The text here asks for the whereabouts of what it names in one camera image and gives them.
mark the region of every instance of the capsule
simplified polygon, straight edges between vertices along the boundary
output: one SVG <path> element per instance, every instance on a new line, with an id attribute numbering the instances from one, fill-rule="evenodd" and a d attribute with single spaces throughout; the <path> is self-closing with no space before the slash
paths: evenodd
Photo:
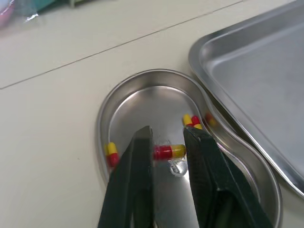
<path id="1" fill-rule="evenodd" d="M 193 123 L 195 128 L 198 128 L 198 129 L 201 129 L 201 130 L 203 129 L 201 124 L 200 124 L 200 119 L 199 119 L 198 116 L 196 116 L 196 115 L 192 116 L 191 120 L 192 120 L 192 123 Z"/>
<path id="2" fill-rule="evenodd" d="M 155 160 L 169 160 L 172 158 L 182 158 L 186 154 L 186 147 L 184 145 L 156 145 L 154 147 Z"/>
<path id="3" fill-rule="evenodd" d="M 184 125 L 188 127 L 193 127 L 193 123 L 189 114 L 185 114 L 182 118 Z"/>
<path id="4" fill-rule="evenodd" d="M 206 113 L 205 115 L 205 119 L 206 122 L 211 126 L 211 127 L 215 127 L 217 125 L 216 120 L 213 118 L 213 116 L 211 115 L 211 113 Z"/>
<path id="5" fill-rule="evenodd" d="M 108 165 L 111 168 L 114 168 L 119 162 L 119 156 L 118 156 L 117 148 L 116 148 L 116 145 L 114 142 L 110 142 L 108 144 L 106 153 L 107 153 L 106 158 L 107 158 Z"/>

